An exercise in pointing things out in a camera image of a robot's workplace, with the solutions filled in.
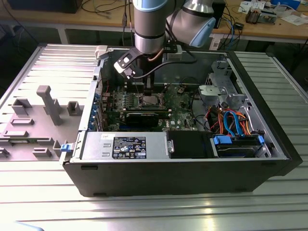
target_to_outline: blue latch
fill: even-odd
[[[213,140],[214,140],[215,145],[219,143],[220,144],[232,144],[231,137],[229,136],[215,136]]]
[[[61,145],[61,152],[72,152],[74,150],[75,143],[66,143]]]
[[[263,145],[264,142],[265,142],[263,136],[258,136],[258,139],[259,139],[260,143]]]

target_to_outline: metal bracket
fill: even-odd
[[[173,140],[167,141],[167,148],[169,153],[174,153]]]

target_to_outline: computer tower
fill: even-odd
[[[7,0],[13,10],[76,13],[82,0]]]
[[[225,3],[224,0],[214,0],[213,1],[213,4],[212,4],[213,10],[214,10],[213,16],[216,19],[216,23],[215,23],[215,26],[214,26],[215,29],[217,29],[219,27],[225,6],[226,6],[226,3]]]

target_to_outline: desk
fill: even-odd
[[[111,0],[96,0],[96,4],[112,2]],[[231,9],[234,5],[240,4],[241,0],[227,0],[230,6],[231,15],[234,19],[243,23],[244,29],[241,35],[242,40],[258,40],[258,41],[274,41],[274,42],[290,42],[304,43],[308,38],[308,25],[295,26],[284,20],[277,19],[272,24],[247,24],[245,22],[244,13],[235,13],[238,8],[235,7],[233,12]],[[102,7],[109,9],[122,5],[122,2],[116,2],[111,6]],[[66,35],[66,29],[82,29],[82,30],[98,30],[98,31],[122,31],[121,22],[124,8],[118,8],[111,11],[111,19],[106,19],[95,13],[86,12],[79,9],[76,14],[54,13],[54,12],[37,12],[37,11],[15,11],[7,5],[8,9],[16,19],[24,26],[51,27],[56,28],[59,32],[61,43],[68,44],[69,39]],[[91,3],[85,5],[86,9],[93,10]],[[308,11],[308,7],[300,6],[299,10]],[[18,25],[5,11],[2,3],[0,3],[0,24]],[[213,38],[210,49],[217,50],[219,42],[227,36],[229,28],[225,22],[221,22],[218,29],[214,29],[211,37]]]
[[[96,5],[107,4],[113,2],[112,0],[96,0]],[[123,5],[124,1],[117,1],[110,6],[101,7],[101,10],[111,9]],[[58,30],[59,37],[62,44],[68,44],[69,39],[66,35],[66,29],[80,29],[80,30],[99,30],[99,31],[123,31],[122,16],[124,7],[110,11],[111,19],[107,19],[96,13],[90,13],[79,9],[76,13],[58,13],[58,12],[40,12],[40,11],[21,11],[12,10],[9,4],[6,4],[11,14],[23,25],[33,27],[49,27]],[[94,11],[91,2],[85,4],[85,9]],[[18,25],[16,21],[7,13],[0,1],[0,24],[3,25]]]
[[[290,42],[290,43],[304,43],[308,38],[308,24],[295,26],[278,18],[275,24],[249,24],[246,23],[245,13],[239,13],[236,5],[241,3],[241,0],[227,0],[228,8],[231,16],[236,22],[244,24],[243,33],[241,35],[242,40],[257,40],[257,41],[272,41],[272,42]],[[299,11],[308,11],[308,7],[300,5]],[[220,40],[227,36],[230,32],[227,24],[220,22],[219,28],[213,30],[213,40],[211,44],[211,50],[216,50]]]

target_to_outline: power supply label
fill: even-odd
[[[145,137],[115,137],[113,159],[146,159]]]

